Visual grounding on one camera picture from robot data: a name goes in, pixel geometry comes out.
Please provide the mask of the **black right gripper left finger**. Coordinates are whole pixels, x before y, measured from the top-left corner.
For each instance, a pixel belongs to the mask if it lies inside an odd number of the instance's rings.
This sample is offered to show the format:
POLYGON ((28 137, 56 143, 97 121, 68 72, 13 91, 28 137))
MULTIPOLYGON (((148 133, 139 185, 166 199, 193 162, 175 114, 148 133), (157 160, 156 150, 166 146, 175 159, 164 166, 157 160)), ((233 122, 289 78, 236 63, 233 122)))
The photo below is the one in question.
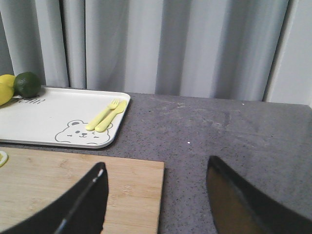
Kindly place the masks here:
POLYGON ((104 162, 96 163, 72 188, 3 234, 99 234, 109 194, 104 162))

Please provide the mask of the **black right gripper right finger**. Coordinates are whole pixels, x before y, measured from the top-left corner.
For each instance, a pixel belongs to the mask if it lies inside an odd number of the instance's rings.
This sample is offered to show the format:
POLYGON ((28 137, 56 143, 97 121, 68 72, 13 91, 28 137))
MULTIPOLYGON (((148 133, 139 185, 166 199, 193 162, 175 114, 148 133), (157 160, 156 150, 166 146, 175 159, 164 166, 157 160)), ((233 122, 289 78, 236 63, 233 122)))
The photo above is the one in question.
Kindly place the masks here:
POLYGON ((261 192, 221 158, 208 160, 206 186, 219 234, 310 234, 311 220, 261 192))

